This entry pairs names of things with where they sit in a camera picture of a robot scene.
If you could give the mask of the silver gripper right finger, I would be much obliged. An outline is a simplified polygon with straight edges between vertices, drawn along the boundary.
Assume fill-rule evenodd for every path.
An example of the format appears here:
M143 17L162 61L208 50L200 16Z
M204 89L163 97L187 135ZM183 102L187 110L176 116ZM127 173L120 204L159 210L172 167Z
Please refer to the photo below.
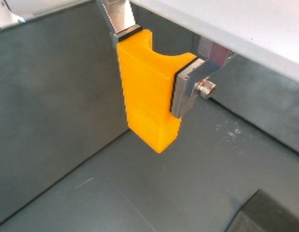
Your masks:
M199 96L208 99L216 89L210 80L236 54L227 47L202 37L198 45L196 58L176 72L172 94L171 113L182 118L194 106Z

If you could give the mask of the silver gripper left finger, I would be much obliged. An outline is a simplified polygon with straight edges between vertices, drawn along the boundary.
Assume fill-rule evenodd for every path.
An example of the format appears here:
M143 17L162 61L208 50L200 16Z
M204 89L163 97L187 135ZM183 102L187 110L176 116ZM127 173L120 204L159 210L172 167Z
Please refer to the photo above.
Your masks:
M143 28L136 23L130 0L96 0L100 12L111 29L114 47Z

